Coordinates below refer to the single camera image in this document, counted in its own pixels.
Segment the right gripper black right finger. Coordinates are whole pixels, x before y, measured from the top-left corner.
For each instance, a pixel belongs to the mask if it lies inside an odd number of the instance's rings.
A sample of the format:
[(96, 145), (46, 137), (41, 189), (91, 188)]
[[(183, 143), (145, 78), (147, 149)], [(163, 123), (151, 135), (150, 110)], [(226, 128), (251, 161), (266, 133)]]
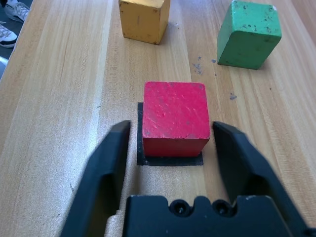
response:
[(307, 226), (269, 162), (247, 136), (236, 127), (219, 121), (213, 122), (212, 129), (229, 200), (233, 202), (238, 196), (268, 196), (294, 236), (314, 237), (315, 228)]

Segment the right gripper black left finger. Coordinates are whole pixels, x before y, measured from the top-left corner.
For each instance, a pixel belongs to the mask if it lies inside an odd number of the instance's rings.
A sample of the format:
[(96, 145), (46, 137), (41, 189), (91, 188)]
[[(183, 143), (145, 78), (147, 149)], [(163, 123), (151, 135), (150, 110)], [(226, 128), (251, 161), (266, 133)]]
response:
[(104, 236), (120, 205), (130, 125), (128, 120), (113, 125), (88, 159), (60, 236)]

